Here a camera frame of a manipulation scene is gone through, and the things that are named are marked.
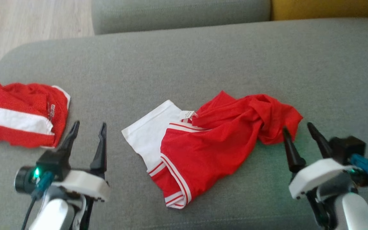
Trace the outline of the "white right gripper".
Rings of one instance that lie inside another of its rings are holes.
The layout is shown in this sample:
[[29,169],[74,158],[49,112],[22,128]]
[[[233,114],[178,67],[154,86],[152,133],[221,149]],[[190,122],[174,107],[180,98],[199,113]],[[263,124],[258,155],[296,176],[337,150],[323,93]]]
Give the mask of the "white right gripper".
[[328,196],[342,192],[343,188],[348,188],[351,183],[349,172],[354,172],[358,167],[342,165],[332,159],[333,151],[326,138],[313,123],[308,122],[307,127],[311,138],[318,145],[321,156],[325,159],[318,160],[306,167],[306,161],[298,153],[289,130],[287,127],[283,127],[282,134],[288,169],[291,173],[296,173],[289,185],[289,192],[293,199],[298,199],[315,189],[315,198],[323,200]]

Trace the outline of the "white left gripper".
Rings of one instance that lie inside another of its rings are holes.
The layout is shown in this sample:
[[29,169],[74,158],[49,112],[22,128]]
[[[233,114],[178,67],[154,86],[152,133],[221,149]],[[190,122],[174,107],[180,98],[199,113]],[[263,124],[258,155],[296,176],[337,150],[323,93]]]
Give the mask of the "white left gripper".
[[[65,140],[58,148],[58,152],[64,159],[69,160],[73,143],[77,138],[80,121],[74,122]],[[99,143],[94,159],[90,164],[90,174],[85,171],[71,170],[60,182],[51,185],[62,187],[70,192],[91,197],[96,200],[108,202],[111,196],[111,188],[107,184],[105,172],[107,171],[107,124],[104,122],[98,134]]]

